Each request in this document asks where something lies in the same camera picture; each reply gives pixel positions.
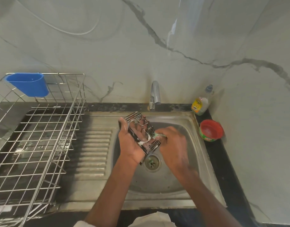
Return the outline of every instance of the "faucet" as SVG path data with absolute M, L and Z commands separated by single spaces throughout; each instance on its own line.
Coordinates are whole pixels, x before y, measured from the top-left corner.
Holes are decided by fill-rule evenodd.
M 153 81 L 151 84 L 151 92 L 149 99 L 149 110 L 155 111 L 155 105 L 161 104 L 160 89 L 158 81 Z

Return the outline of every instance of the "hand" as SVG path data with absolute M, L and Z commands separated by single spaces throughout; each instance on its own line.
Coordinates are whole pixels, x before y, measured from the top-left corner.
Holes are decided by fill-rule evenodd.
M 128 133 L 128 123 L 125 119 L 120 118 L 121 130 L 119 132 L 119 141 L 121 154 L 125 158 L 132 159 L 136 164 L 139 164 L 145 156 L 144 151 L 136 143 L 130 133 Z
M 160 152 L 164 161 L 173 174 L 189 167 L 186 137 L 173 126 L 157 129 L 156 133 L 164 134 L 167 138 L 158 136 L 161 141 Z

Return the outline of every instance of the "plastic bottle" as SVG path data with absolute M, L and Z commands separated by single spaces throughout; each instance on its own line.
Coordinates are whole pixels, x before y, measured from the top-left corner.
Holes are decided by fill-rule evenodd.
M 201 92 L 200 96 L 196 98 L 191 106 L 191 110 L 195 112 L 197 115 L 202 115 L 207 110 L 211 103 L 211 92 L 213 89 L 213 85 L 209 84 L 203 92 Z

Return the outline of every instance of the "wire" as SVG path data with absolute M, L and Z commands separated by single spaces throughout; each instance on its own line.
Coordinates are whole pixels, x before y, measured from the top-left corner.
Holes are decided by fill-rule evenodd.
M 46 25 L 52 27 L 53 29 L 55 30 L 58 30 L 62 33 L 66 33 L 66 34 L 70 34 L 70 35 L 75 35 L 75 36 L 82 36 L 82 35 L 86 35 L 90 32 L 92 32 L 98 25 L 99 21 L 100 21 L 100 18 L 101 18 L 101 14 L 97 20 L 97 22 L 95 23 L 94 27 L 92 27 L 91 30 L 87 31 L 87 32 L 84 32 L 84 33 L 72 33 L 72 32 L 67 32 L 67 31 L 64 31 L 62 29 L 59 29 L 57 28 L 56 26 L 53 26 L 51 24 L 49 24 L 47 21 L 43 20 L 42 18 L 38 17 L 36 14 L 34 14 L 32 11 L 30 11 L 28 8 L 26 8 L 19 0 L 15 0 L 17 3 L 19 3 L 23 8 L 25 8 L 31 15 L 33 15 L 35 18 L 37 18 L 38 20 L 40 20 L 41 22 L 45 23 Z

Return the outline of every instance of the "drain strainer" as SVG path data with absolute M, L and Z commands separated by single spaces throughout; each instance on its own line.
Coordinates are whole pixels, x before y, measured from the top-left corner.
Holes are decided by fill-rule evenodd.
M 147 169 L 156 170 L 160 165 L 160 161 L 156 156 L 151 155 L 145 159 L 144 164 Z

